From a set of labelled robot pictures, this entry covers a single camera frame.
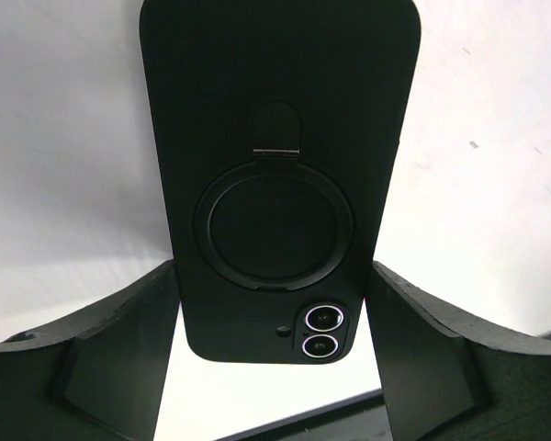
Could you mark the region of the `black cased phone with ring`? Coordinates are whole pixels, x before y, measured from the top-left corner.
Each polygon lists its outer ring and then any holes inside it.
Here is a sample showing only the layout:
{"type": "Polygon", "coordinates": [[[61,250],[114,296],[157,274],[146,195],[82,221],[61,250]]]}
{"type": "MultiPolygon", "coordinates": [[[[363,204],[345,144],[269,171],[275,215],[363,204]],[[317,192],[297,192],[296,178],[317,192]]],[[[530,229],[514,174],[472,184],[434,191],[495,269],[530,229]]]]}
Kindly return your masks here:
{"type": "Polygon", "coordinates": [[[412,1],[146,1],[141,53],[186,340],[353,345],[421,42],[412,1]]]}

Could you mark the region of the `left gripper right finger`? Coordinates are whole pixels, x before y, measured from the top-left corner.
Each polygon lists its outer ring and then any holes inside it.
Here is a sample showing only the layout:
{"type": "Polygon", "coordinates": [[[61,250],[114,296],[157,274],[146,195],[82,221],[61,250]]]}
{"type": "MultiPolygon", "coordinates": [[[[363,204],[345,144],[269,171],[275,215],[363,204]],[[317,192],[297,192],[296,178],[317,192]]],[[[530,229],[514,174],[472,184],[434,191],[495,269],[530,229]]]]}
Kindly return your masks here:
{"type": "Polygon", "coordinates": [[[396,440],[551,440],[551,340],[481,319],[375,262],[369,326],[396,440]]]}

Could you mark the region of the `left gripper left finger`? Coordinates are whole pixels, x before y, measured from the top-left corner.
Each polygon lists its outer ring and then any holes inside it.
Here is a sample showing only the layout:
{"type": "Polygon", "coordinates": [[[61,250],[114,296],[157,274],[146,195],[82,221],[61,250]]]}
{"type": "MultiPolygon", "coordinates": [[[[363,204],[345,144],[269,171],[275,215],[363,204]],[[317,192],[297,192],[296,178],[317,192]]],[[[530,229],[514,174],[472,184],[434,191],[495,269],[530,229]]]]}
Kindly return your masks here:
{"type": "Polygon", "coordinates": [[[0,440],[152,440],[179,309],[167,261],[0,343],[0,440]]]}

